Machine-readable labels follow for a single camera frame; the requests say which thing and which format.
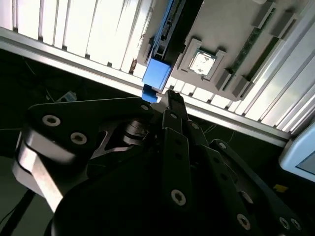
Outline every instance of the bolt head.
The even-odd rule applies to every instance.
[[[72,133],[70,136],[70,139],[74,144],[77,144],[77,145],[83,145],[88,141],[87,137],[84,134],[79,133],[79,132]]]
[[[199,129],[199,126],[197,124],[192,123],[191,125],[192,125],[192,127],[194,127],[194,129]]]
[[[226,149],[226,146],[224,143],[219,143],[219,146],[222,148],[222,149]]]
[[[61,123],[60,119],[56,116],[53,116],[53,115],[44,116],[42,118],[42,121],[45,125],[51,126],[51,127],[58,126]]]
[[[181,207],[186,204],[185,195],[177,189],[172,190],[171,197],[172,197],[173,201]]]

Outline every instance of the black cable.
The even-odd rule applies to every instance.
[[[25,60],[24,57],[22,57],[22,58],[23,58],[23,61],[24,61],[25,65],[26,65],[26,66],[28,67],[28,69],[30,70],[30,72],[37,78],[35,72],[34,72],[33,69],[30,67],[30,65],[28,64],[28,62]],[[40,79],[39,79],[39,83],[45,87],[45,85],[43,84],[43,82],[42,82]],[[48,91],[48,89],[47,89],[46,87],[45,87],[45,89],[46,89],[46,92],[47,92],[48,97],[49,97],[53,102],[55,102],[55,100],[54,100],[53,97],[51,96],[51,94],[50,94],[50,92]]]
[[[2,224],[2,222],[15,210],[16,206],[11,210],[9,211],[9,213],[7,215],[5,215],[2,220],[0,221],[0,225]]]
[[[27,190],[24,194],[23,198],[20,202],[16,205],[16,207],[12,210],[12,215],[6,222],[5,226],[3,227],[0,236],[10,236],[12,235],[13,231],[21,221],[23,215],[25,214],[26,210],[28,209],[29,205],[31,204],[35,193],[31,190]]]

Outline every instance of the cable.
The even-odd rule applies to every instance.
[[[12,129],[8,128],[8,129],[0,129],[0,131],[5,131],[5,130],[21,130],[21,128],[12,128]]]
[[[209,129],[207,132],[205,132],[205,134],[206,133],[210,133],[212,130],[214,130],[215,128],[217,127],[217,124],[215,124],[211,129]]]
[[[29,68],[29,70],[31,71],[31,73],[32,73],[35,77],[37,77],[37,75],[36,75],[35,72],[32,70],[32,68],[30,67],[29,63],[26,61],[26,59],[25,59],[24,57],[22,57],[22,58],[23,58],[23,61],[24,61],[25,65]],[[54,100],[53,97],[50,95],[50,92],[48,91],[48,89],[47,89],[46,87],[45,87],[45,89],[46,89],[46,92],[47,92],[48,97],[55,103],[55,100]]]
[[[35,193],[31,190],[27,190],[22,199],[16,205],[15,209],[12,212],[12,215],[6,222],[5,226],[0,232],[0,236],[10,236],[14,232],[15,228],[21,221],[23,215],[31,204]]]
[[[207,133],[209,131],[209,129],[211,129],[213,126],[214,126],[214,124],[210,125],[209,128],[207,128],[204,133]]]
[[[233,136],[234,136],[234,133],[235,133],[235,130],[233,130],[233,133],[232,133],[232,135],[231,135],[231,138],[230,138],[230,140],[227,142],[227,144],[232,141]]]
[[[9,211],[9,213],[8,213],[7,215],[5,215],[5,216],[1,219],[0,225],[1,225],[2,222],[15,210],[15,208],[16,208],[16,206],[15,206],[11,211]]]

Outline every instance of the metal frame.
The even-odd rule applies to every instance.
[[[0,48],[32,60],[94,80],[104,85],[141,96],[141,79],[122,71],[101,65],[86,58],[43,44],[7,29],[0,28]],[[290,135],[270,126],[238,116],[219,107],[205,104],[205,108],[192,105],[191,97],[184,96],[188,113],[238,132],[284,147]]]
[[[155,21],[154,24],[152,22],[148,23],[146,20],[146,23],[149,24],[147,32],[154,31],[153,25],[157,24],[156,15],[159,14],[158,11],[162,11],[163,4],[165,3],[161,3],[158,10],[152,12],[152,15],[154,15],[152,17]],[[286,142],[291,138],[291,132],[293,135],[298,135],[313,117],[315,111],[314,85],[305,87],[306,91],[301,97],[297,97],[291,104],[286,104],[287,110],[283,114],[276,112],[278,110],[277,107],[281,107],[282,102],[290,95],[290,92],[294,92],[292,89],[292,86],[295,85],[294,82],[299,80],[301,85],[301,81],[307,75],[307,70],[311,68],[312,55],[314,53],[311,53],[306,58],[302,63],[303,66],[298,71],[294,72],[291,70],[293,74],[289,75],[290,79],[288,79],[288,83],[282,82],[282,90],[268,104],[264,114],[256,115],[254,111],[255,109],[261,109],[259,105],[260,97],[263,95],[266,96],[268,91],[277,85],[276,78],[282,78],[287,75],[285,68],[290,68],[290,65],[294,63],[294,60],[291,60],[293,57],[292,54],[299,57],[297,47],[303,49],[309,46],[307,44],[308,38],[312,36],[312,30],[315,25],[314,12],[315,0],[310,0],[305,10],[300,14],[300,18],[291,34],[285,40],[278,43],[265,65],[256,75],[254,80],[255,86],[244,101],[232,102],[174,78],[168,80],[166,87],[181,92],[187,103],[189,114],[284,147]],[[0,27],[1,49],[141,96],[143,88],[143,83],[141,78],[139,78],[141,75],[135,73],[136,76],[134,76],[125,73],[124,71],[128,69],[129,65],[126,64],[124,69],[117,70],[95,62],[93,58],[88,59],[67,52],[61,49],[61,45],[57,47],[56,42],[54,43],[55,46],[50,46],[40,40],[18,34],[15,32],[16,29],[13,30],[14,28],[15,25],[12,26],[11,30]],[[273,117],[273,113],[276,116],[281,115],[282,117],[275,118]]]

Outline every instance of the gray panel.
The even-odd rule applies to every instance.
[[[282,38],[294,19],[295,14],[293,12],[284,12],[270,34],[274,37]]]
[[[272,1],[266,2],[260,9],[259,13],[257,14],[252,26],[257,28],[261,28],[262,25],[265,23],[268,15],[270,14],[271,10],[275,7],[275,3]]]
[[[232,74],[229,73],[227,70],[224,70],[220,76],[217,76],[211,82],[214,82],[217,90],[221,90],[226,85],[226,83],[229,81],[231,75]]]

